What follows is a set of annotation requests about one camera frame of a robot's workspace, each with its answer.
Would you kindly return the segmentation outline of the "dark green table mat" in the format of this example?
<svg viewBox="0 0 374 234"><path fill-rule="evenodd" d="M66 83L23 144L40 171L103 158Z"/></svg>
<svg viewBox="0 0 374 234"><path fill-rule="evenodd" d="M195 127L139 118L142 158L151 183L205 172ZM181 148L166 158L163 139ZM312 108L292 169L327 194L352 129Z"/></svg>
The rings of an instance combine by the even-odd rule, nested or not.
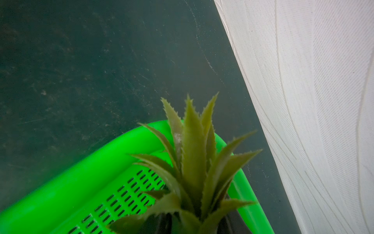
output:
<svg viewBox="0 0 374 234"><path fill-rule="evenodd" d="M139 123L217 95L277 234L300 228L214 1L1 1L1 209Z"/></svg>

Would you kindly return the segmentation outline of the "orange pineapple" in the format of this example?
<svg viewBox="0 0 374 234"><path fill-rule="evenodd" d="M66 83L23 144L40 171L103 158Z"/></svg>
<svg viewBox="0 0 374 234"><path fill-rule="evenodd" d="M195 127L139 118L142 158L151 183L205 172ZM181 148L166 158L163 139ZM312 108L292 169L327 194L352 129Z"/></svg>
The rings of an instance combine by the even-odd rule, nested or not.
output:
<svg viewBox="0 0 374 234"><path fill-rule="evenodd" d="M244 223L238 210L253 201L234 199L228 190L235 175L259 151L235 154L248 138L237 137L217 150L212 121L217 96L213 96L201 113L193 100L186 98L184 116L179 117L163 98L163 108L170 126L172 141L151 126L163 144L170 162L148 154L136 154L137 164L161 177L166 187L147 191L155 202L143 214L130 214L108 225L115 234L236 234Z"/></svg>

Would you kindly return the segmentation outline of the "green plastic basket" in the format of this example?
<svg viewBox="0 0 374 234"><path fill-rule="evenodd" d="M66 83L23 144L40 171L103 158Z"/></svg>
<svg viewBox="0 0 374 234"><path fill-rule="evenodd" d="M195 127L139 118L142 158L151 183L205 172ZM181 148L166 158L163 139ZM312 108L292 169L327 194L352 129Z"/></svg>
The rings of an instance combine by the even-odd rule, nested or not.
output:
<svg viewBox="0 0 374 234"><path fill-rule="evenodd" d="M145 194L165 187L133 154L169 161L162 142L140 126L114 139L1 212L3 234L108 234L108 226L154 204Z"/></svg>

